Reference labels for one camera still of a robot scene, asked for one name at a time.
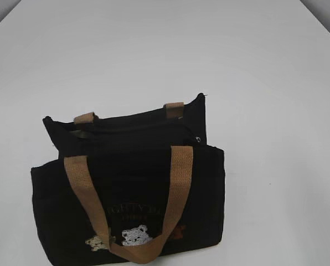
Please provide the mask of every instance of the bag handle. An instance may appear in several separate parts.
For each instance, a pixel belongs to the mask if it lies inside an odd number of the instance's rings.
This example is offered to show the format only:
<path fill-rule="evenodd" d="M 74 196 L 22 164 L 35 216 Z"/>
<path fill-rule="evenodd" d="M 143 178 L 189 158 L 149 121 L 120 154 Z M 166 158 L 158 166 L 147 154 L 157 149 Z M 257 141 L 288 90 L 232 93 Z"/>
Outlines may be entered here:
<path fill-rule="evenodd" d="M 176 118 L 183 116 L 184 103 L 169 103 L 164 104 L 164 108 L 166 109 L 166 118 Z M 86 124 L 93 123 L 95 119 L 99 117 L 95 115 L 94 112 L 89 112 L 87 114 L 79 115 L 74 118 L 74 124 Z"/>
<path fill-rule="evenodd" d="M 64 158 L 64 167 L 71 188 L 86 211 L 92 227 L 106 248 L 131 262 L 145 264 L 156 259 L 182 216 L 192 180 L 193 148 L 171 146 L 170 188 L 162 234 L 136 246 L 122 247 L 114 242 L 105 211 L 96 193 L 87 167 L 86 156 Z"/>

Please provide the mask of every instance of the black bag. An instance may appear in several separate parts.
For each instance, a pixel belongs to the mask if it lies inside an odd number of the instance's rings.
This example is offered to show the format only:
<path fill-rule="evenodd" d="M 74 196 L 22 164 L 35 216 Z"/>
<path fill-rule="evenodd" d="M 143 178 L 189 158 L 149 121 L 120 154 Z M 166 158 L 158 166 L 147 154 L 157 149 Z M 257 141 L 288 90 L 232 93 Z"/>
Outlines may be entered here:
<path fill-rule="evenodd" d="M 203 93 L 189 104 L 165 104 L 161 109 L 130 116 L 99 119 L 89 113 L 70 123 L 53 121 L 47 116 L 43 123 L 59 151 L 59 158 L 197 142 L 207 144 Z"/>
<path fill-rule="evenodd" d="M 59 159 L 32 168 L 33 210 L 53 265 L 148 263 L 220 242 L 224 153 L 207 146 L 203 94 L 136 115 L 43 121 Z"/>
<path fill-rule="evenodd" d="M 198 145 L 75 156 L 33 168 L 35 221 L 50 262 L 147 263 L 160 252 L 216 245 L 223 163 L 222 150 Z"/>

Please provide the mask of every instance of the white surface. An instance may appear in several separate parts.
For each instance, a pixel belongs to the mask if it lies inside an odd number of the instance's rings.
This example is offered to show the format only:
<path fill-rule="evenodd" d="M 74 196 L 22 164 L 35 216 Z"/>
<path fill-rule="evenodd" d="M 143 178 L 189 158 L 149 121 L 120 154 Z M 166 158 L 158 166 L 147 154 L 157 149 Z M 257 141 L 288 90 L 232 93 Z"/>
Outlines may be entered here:
<path fill-rule="evenodd" d="M 330 34 L 299 2 L 33 1 L 0 24 L 0 266 L 50 265 L 29 170 L 41 119 L 207 97 L 225 150 L 220 245 L 151 265 L 330 265 Z"/>

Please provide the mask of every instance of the teddy bear embroidery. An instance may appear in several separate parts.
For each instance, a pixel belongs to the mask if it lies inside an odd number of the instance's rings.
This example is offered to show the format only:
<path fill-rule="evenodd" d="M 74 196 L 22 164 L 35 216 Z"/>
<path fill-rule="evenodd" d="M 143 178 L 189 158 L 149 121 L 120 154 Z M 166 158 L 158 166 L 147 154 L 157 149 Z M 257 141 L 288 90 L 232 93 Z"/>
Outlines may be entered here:
<path fill-rule="evenodd" d="M 122 245 L 130 246 L 130 245 L 143 245 L 153 238 L 147 234 L 148 228 L 144 225 L 140 225 L 136 228 L 123 230 L 122 236 L 125 239 L 122 241 Z"/>
<path fill-rule="evenodd" d="M 98 251 L 99 249 L 107 249 L 98 236 L 94 236 L 86 240 L 85 244 L 90 245 L 91 251 Z"/>

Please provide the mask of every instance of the black fabric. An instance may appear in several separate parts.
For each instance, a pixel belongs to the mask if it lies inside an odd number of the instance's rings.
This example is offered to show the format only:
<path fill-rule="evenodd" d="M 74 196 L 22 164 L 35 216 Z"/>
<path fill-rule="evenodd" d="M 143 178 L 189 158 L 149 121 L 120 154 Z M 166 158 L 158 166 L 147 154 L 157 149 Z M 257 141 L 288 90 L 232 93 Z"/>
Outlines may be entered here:
<path fill-rule="evenodd" d="M 74 124 L 43 119 L 47 132 L 59 151 L 59 158 L 102 154 L 104 151 L 132 151 L 139 148 L 207 144 L 205 96 L 200 93 L 184 106 L 183 117 L 167 119 L 161 108 L 140 114 L 95 119 Z"/>
<path fill-rule="evenodd" d="M 90 176 L 116 242 L 122 230 L 147 226 L 150 237 L 161 234 L 169 193 L 170 147 L 108 152 L 87 158 Z M 216 245 L 223 233 L 224 153 L 194 147 L 192 185 L 178 226 L 162 255 Z M 95 232 L 73 193 L 63 160 L 33 168 L 33 209 L 38 236 L 54 266 L 87 266 L 125 262 L 108 250 L 91 251 Z"/>

